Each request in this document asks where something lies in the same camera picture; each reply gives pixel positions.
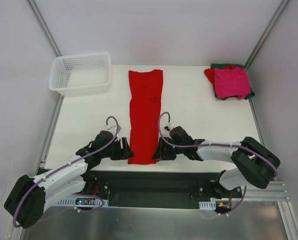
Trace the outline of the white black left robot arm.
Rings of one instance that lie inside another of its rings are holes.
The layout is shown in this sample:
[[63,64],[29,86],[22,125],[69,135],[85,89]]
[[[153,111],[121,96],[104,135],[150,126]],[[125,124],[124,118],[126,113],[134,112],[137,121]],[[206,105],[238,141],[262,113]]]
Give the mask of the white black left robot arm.
[[15,228],[27,229],[62,198],[72,194],[95,194],[96,180],[90,170],[102,159],[119,161],[134,156],[126,137],[120,139],[103,130],[61,166],[36,176],[21,176],[7,197],[4,209],[13,217]]

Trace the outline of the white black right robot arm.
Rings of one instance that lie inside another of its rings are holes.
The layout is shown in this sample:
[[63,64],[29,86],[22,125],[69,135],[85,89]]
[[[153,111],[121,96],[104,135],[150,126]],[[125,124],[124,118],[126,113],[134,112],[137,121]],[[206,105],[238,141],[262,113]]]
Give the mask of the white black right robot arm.
[[251,184],[266,189],[276,176],[280,159],[252,137],[233,143],[210,142],[193,139],[181,127],[169,129],[169,137],[161,136],[152,158],[175,160],[184,155],[192,161],[221,161],[233,163],[232,170],[223,170],[217,178],[203,187],[204,194],[221,199],[233,189]]

